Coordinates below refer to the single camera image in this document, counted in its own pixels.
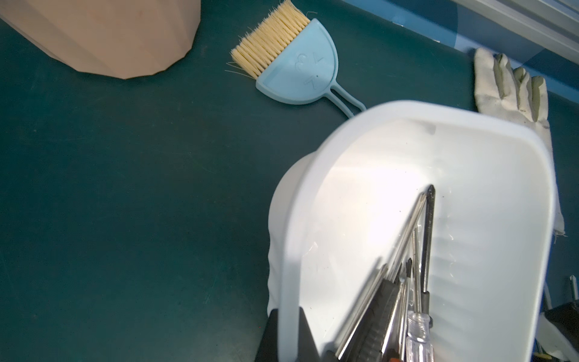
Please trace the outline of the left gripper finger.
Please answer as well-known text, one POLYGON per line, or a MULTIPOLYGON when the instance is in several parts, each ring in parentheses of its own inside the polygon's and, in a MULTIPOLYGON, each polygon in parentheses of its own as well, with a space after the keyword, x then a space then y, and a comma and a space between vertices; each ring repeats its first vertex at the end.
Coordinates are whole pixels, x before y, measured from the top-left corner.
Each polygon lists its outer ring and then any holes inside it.
MULTIPOLYGON (((265 330, 262 335, 259 348, 256 353, 255 362, 275 362, 278 361, 277 356, 277 325, 278 325, 278 310, 273 309, 268 317, 265 330)), ((305 312, 302 307, 299 308, 299 351, 297 361, 321 361, 318 354, 311 329, 308 324, 305 312)))

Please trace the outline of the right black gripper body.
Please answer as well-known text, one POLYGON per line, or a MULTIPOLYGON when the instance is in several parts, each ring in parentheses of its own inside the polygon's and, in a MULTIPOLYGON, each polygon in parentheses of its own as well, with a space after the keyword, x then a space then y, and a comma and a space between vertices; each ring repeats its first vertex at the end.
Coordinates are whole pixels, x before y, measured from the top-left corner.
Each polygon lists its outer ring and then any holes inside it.
POLYGON ((574 275, 569 277, 571 301, 553 307, 548 285, 544 285, 542 310, 539 314, 534 359, 578 361, 578 286, 574 275))

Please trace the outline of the white plastic storage box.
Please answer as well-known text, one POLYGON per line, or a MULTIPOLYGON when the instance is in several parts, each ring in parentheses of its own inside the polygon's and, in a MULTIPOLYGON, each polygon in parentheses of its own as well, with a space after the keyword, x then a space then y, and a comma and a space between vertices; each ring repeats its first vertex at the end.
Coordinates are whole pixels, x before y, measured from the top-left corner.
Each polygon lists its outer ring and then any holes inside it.
POLYGON ((297 161, 268 218, 274 359, 297 361, 305 315, 320 355, 395 250, 419 194, 436 190, 428 290, 438 361, 528 361, 543 293, 555 176, 538 135, 447 106, 360 113, 297 161))

